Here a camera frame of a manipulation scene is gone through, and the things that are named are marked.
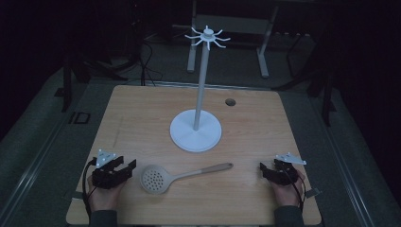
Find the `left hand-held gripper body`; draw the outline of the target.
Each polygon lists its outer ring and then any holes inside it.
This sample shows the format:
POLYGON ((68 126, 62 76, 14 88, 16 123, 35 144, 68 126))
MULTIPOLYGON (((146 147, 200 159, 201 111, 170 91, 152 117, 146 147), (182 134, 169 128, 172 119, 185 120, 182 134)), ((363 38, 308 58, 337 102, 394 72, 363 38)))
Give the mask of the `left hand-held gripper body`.
POLYGON ((100 149, 97 153, 96 168, 92 173, 93 185, 103 189, 114 188, 126 180, 121 175, 121 169, 109 169, 109 162, 118 158, 115 153, 100 149))

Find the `person's right hand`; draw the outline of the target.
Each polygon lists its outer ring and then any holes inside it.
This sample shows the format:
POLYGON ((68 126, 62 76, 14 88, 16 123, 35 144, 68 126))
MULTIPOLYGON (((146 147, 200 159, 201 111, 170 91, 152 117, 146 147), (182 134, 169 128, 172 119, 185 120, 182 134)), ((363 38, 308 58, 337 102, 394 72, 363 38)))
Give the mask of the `person's right hand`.
POLYGON ((279 206, 300 206, 302 203, 303 182, 305 175, 298 171, 297 182, 292 185, 280 185, 271 183, 271 187, 275 194, 276 202, 279 206))

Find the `white metal desk frame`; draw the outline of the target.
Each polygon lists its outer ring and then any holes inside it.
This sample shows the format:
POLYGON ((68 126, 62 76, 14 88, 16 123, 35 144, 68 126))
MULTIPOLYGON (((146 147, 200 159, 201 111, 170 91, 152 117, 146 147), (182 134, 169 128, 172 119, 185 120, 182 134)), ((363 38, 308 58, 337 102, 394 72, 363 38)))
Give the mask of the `white metal desk frame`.
POLYGON ((279 7, 273 7, 269 19, 254 19, 198 14, 197 4, 197 0, 192 0, 191 34, 186 35, 186 38, 191 41, 186 67, 187 72, 193 73, 195 71, 197 46, 199 44, 206 44, 205 49, 209 51, 210 44, 214 42, 217 46, 223 48, 223 45, 221 45, 219 41, 228 42, 229 38, 220 38, 218 35, 223 31, 227 31, 238 34, 258 34, 263 36, 263 43, 256 48, 256 56, 261 77, 264 79, 268 78, 270 73, 265 58, 265 52, 279 7))

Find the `grey slotted spoon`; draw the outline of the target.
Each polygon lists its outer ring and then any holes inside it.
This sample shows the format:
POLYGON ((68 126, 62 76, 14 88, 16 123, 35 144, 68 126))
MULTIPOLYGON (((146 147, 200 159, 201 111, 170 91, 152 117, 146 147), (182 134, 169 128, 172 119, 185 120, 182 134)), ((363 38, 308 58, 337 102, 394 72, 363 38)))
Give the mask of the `grey slotted spoon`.
POLYGON ((140 184, 150 194, 164 194, 170 185, 176 180, 192 177, 196 175, 219 172, 231 169, 232 163, 223 163, 215 166, 209 166, 198 170, 193 170, 178 175, 168 173, 162 166, 149 165, 145 167, 140 176, 140 184))

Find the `black rectangular floor frame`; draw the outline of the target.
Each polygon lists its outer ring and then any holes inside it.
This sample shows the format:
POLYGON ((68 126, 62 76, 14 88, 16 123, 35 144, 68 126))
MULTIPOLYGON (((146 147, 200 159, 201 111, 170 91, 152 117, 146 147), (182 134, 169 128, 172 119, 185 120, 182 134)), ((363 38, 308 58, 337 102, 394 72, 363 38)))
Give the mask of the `black rectangular floor frame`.
POLYGON ((89 113, 84 112, 73 112, 69 118, 69 124, 88 124, 90 121, 91 115, 89 113))

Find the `person's left hand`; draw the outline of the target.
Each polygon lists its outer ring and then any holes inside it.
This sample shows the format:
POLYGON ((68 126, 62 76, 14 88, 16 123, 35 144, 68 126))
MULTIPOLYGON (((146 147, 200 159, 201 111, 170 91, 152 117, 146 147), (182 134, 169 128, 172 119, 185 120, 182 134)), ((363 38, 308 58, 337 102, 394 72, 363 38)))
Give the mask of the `person's left hand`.
POLYGON ((88 201, 92 212, 117 209, 119 196, 126 183, 111 189, 95 187, 92 177, 87 178, 87 183, 89 185, 88 201))

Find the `white utensil rack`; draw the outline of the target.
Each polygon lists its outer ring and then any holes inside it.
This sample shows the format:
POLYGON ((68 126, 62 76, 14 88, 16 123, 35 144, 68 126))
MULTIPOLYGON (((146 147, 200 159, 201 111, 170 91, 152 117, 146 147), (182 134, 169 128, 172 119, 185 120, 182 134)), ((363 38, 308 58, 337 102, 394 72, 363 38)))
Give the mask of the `white utensil rack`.
POLYGON ((169 133, 176 146, 199 153, 215 147, 221 139, 222 127, 219 120, 212 113, 205 111, 202 104, 211 44, 224 48, 219 42, 230 41, 230 38, 220 38, 218 35, 222 30, 215 32, 209 26, 203 31, 197 31, 192 27, 192 31, 194 35, 186 35, 186 38, 197 40, 192 46, 202 45, 196 108, 178 113, 170 123, 169 133))

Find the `black stand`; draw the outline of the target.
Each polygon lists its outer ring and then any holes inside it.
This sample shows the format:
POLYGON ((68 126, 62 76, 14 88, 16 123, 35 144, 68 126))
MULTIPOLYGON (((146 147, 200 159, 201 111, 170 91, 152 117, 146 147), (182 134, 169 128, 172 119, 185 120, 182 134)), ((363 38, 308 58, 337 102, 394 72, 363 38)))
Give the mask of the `black stand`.
POLYGON ((72 103, 72 74, 75 74, 77 80, 80 82, 87 83, 90 80, 89 74, 85 72, 86 64, 94 67, 106 78, 125 80, 125 78, 118 76, 111 69, 83 54, 66 55, 63 60, 62 87, 55 94, 55 96, 62 98, 61 111, 63 113, 69 109, 72 103))
POLYGON ((273 91, 285 91, 309 81, 306 89, 307 95, 310 97, 323 95, 321 116, 327 127, 331 126, 330 112, 335 110, 331 101, 335 70, 334 63, 330 60, 332 48, 329 41, 330 36, 325 31, 316 41, 304 67, 295 74, 295 78, 283 85, 271 88, 273 91))

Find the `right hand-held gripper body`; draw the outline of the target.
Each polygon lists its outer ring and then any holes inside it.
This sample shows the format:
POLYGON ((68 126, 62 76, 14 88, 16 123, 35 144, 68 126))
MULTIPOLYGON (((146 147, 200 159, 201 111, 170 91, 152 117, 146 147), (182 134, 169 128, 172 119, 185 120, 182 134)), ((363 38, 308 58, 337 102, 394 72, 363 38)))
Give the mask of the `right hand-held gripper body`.
POLYGON ((305 166, 306 161, 298 156, 293 155, 290 152, 286 154, 276 155, 275 159, 283 161, 285 163, 285 167, 283 169, 275 168, 277 180, 274 183, 280 185, 289 185, 292 183, 296 183, 299 175, 294 165, 305 166))

